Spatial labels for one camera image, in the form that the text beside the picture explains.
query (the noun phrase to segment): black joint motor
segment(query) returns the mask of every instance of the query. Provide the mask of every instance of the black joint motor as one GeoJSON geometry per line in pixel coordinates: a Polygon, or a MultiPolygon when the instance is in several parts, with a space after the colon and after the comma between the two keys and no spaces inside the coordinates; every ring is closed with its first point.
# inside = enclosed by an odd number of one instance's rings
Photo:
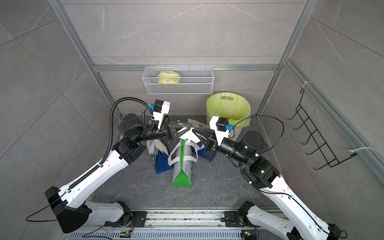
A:
{"type": "Polygon", "coordinates": [[[267,147],[260,133],[248,131],[238,143],[230,138],[224,138],[217,150],[241,164],[246,164],[250,157],[267,147]]]}

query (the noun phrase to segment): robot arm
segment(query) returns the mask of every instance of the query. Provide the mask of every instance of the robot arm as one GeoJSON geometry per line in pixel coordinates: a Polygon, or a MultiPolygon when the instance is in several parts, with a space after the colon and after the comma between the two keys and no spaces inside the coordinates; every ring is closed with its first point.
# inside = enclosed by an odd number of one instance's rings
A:
{"type": "Polygon", "coordinates": [[[243,225],[261,226],[286,240],[338,239],[340,229],[316,216],[289,188],[279,171],[260,156],[268,147],[263,137],[258,132],[248,131],[237,143],[228,138],[230,129],[232,126],[227,119],[213,117],[210,129],[192,131],[207,147],[208,153],[218,151],[243,165],[241,173],[244,179],[271,199],[289,218],[278,218],[246,202],[238,211],[240,222],[243,225]],[[252,160],[252,164],[245,167],[249,160],[252,160]]]}
{"type": "Polygon", "coordinates": [[[206,155],[218,151],[239,162],[247,182],[270,198],[289,218],[278,218],[246,202],[238,211],[239,221],[243,225],[261,226],[286,240],[338,239],[335,236],[340,235],[340,229],[317,217],[288,187],[278,170],[260,156],[268,147],[260,133],[248,131],[236,142],[229,138],[233,126],[228,124],[228,119],[214,116],[210,121],[210,129],[194,129],[190,124],[170,121],[167,116],[169,106],[169,102],[160,100],[149,105],[154,111],[151,128],[134,114],[124,116],[118,126],[124,137],[111,148],[104,161],[100,160],[61,188],[51,187],[46,191],[45,195],[64,233],[90,222],[109,221],[119,226],[128,225],[132,213],[124,202],[103,204],[86,199],[107,179],[143,153],[145,147],[140,141],[161,139],[167,145],[170,139],[180,137],[202,141],[207,148],[206,155]],[[249,160],[252,164],[245,167],[249,160]]]}

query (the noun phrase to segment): cable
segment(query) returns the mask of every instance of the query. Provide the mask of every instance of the cable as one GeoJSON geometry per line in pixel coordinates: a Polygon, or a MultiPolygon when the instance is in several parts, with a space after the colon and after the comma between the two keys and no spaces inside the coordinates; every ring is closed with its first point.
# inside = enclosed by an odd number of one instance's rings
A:
{"type": "Polygon", "coordinates": [[[239,165],[235,165],[235,163],[232,161],[232,159],[230,157],[227,156],[227,158],[229,159],[229,161],[232,163],[233,166],[235,167],[240,167],[241,166],[241,163],[239,163],[239,165]]]}
{"type": "MultiPolygon", "coordinates": [[[[128,100],[129,101],[136,101],[136,102],[139,102],[139,103],[143,104],[146,107],[146,109],[147,108],[149,109],[149,113],[151,114],[151,118],[152,118],[152,116],[153,116],[152,109],[150,109],[149,105],[146,102],[144,102],[143,100],[141,100],[141,99],[132,98],[132,97],[125,97],[125,98],[120,98],[116,102],[114,102],[114,104],[111,107],[111,111],[109,113],[109,140],[108,140],[108,146],[107,146],[107,149],[105,151],[104,157],[100,160],[98,165],[96,165],[93,168],[91,168],[88,172],[86,172],[84,175],[82,175],[78,180],[76,180],[74,183],[72,183],[68,187],[68,190],[71,190],[76,185],[78,185],[80,182],[82,182],[84,179],[86,179],[89,175],[91,175],[91,173],[96,171],[107,160],[107,157],[109,155],[109,152],[111,151],[112,143],[113,143],[113,115],[114,115],[115,109],[116,109],[116,107],[117,107],[117,105],[119,103],[121,103],[123,101],[128,101],[128,100]]],[[[143,125],[144,125],[144,128],[146,130],[153,129],[154,125],[153,125],[152,119],[150,120],[150,123],[149,123],[150,127],[147,127],[146,124],[145,124],[145,111],[144,111],[144,113],[142,115],[142,120],[144,121],[143,125]]]]}
{"type": "Polygon", "coordinates": [[[326,232],[326,231],[324,231],[324,230],[323,230],[323,232],[325,232],[326,234],[329,234],[330,236],[337,237],[337,238],[347,238],[347,237],[348,237],[348,234],[347,234],[347,231],[346,231],[346,230],[341,230],[341,231],[340,231],[340,234],[341,234],[342,232],[345,232],[345,237],[338,237],[338,236],[335,236],[335,235],[333,235],[333,234],[331,234],[331,233],[328,233],[328,232],[326,232]]]}
{"type": "Polygon", "coordinates": [[[245,119],[253,118],[253,117],[267,117],[267,118],[273,118],[273,119],[278,120],[278,121],[281,123],[281,125],[283,126],[283,130],[281,131],[281,135],[280,135],[279,139],[276,141],[276,143],[275,143],[272,147],[268,148],[268,149],[265,150],[264,152],[261,152],[261,153],[260,153],[260,156],[261,156],[261,155],[263,155],[264,153],[266,153],[266,152],[268,152],[269,150],[271,150],[272,148],[274,148],[274,147],[277,145],[277,143],[280,141],[280,139],[282,138],[283,133],[284,133],[284,123],[283,123],[280,119],[275,118],[275,117],[272,117],[272,116],[268,116],[268,115],[252,115],[252,116],[249,116],[249,117],[246,117],[246,118],[240,120],[238,123],[236,123],[236,124],[233,126],[233,128],[235,128],[237,124],[241,123],[241,122],[244,121],[245,119]]]}
{"type": "Polygon", "coordinates": [[[338,237],[338,236],[335,236],[335,235],[333,235],[333,234],[331,234],[330,232],[326,232],[326,231],[324,231],[323,229],[322,229],[322,227],[316,222],[316,220],[315,219],[313,219],[313,217],[310,215],[310,213],[296,200],[296,199],[294,199],[291,195],[289,195],[289,194],[286,194],[286,193],[284,193],[284,192],[264,192],[264,191],[262,191],[262,190],[260,190],[260,189],[257,189],[257,190],[259,190],[259,191],[261,191],[261,192],[263,192],[263,193],[265,193],[265,194],[284,194],[284,195],[288,195],[289,197],[291,197],[307,214],[308,214],[308,216],[314,221],[314,223],[323,231],[323,232],[325,232],[326,234],[328,234],[328,235],[331,235],[331,236],[333,236],[333,237],[337,237],[337,238],[347,238],[348,237],[348,234],[347,234],[347,231],[346,230],[342,230],[340,233],[342,233],[342,232],[345,232],[345,237],[338,237]]]}
{"type": "Polygon", "coordinates": [[[232,131],[233,131],[233,136],[232,137],[228,136],[229,138],[234,138],[235,137],[235,128],[232,128],[232,131]]]}
{"type": "Polygon", "coordinates": [[[133,223],[132,223],[131,229],[129,230],[129,237],[131,237],[131,234],[132,234],[133,229],[134,229],[134,225],[135,225],[135,218],[133,218],[133,223]]]}
{"type": "Polygon", "coordinates": [[[98,237],[98,238],[106,238],[106,239],[109,239],[109,240],[113,240],[113,239],[111,239],[111,238],[109,238],[109,237],[101,237],[101,236],[87,236],[87,235],[89,235],[89,234],[91,234],[91,233],[94,233],[94,232],[96,232],[96,231],[100,230],[102,227],[105,227],[105,225],[106,225],[106,224],[107,224],[107,222],[105,222],[103,226],[99,227],[99,228],[98,228],[98,229],[96,229],[95,231],[92,231],[92,232],[90,232],[90,233],[87,233],[87,234],[85,234],[85,235],[83,235],[83,236],[81,236],[81,237],[98,237]]]}
{"type": "Polygon", "coordinates": [[[256,240],[259,240],[259,237],[260,237],[260,233],[259,233],[259,231],[257,230],[257,226],[256,227],[253,227],[255,230],[254,230],[254,232],[257,232],[257,238],[256,238],[256,240]]]}
{"type": "MultiPolygon", "coordinates": [[[[54,204],[54,203],[55,203],[57,200],[59,200],[64,194],[66,194],[66,192],[64,192],[58,199],[56,199],[55,201],[53,201],[50,205],[54,204]]],[[[33,216],[33,215],[35,215],[36,213],[39,213],[39,212],[43,211],[44,209],[46,209],[46,208],[49,207],[50,205],[48,205],[48,206],[46,206],[46,207],[40,209],[39,211],[35,212],[34,214],[29,215],[28,217],[25,218],[25,221],[27,221],[27,222],[53,222],[53,221],[57,221],[57,219],[54,219],[54,220],[29,220],[29,219],[28,219],[30,216],[33,216]]]]}

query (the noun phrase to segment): wire basket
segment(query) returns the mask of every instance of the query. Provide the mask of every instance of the wire basket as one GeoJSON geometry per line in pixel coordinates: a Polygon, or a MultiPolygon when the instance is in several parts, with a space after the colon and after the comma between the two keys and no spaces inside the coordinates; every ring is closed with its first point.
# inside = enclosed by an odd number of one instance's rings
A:
{"type": "Polygon", "coordinates": [[[148,94],[207,93],[214,87],[214,70],[204,66],[149,67],[145,68],[143,81],[148,94]],[[179,84],[159,84],[161,70],[179,73],[179,84]]]}

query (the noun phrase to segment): yellow package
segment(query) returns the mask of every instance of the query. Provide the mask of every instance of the yellow package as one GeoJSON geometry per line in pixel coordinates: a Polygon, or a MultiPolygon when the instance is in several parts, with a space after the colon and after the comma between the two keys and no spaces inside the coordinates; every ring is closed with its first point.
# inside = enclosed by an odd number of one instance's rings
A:
{"type": "Polygon", "coordinates": [[[173,70],[161,70],[159,84],[179,84],[180,74],[173,70]]]}

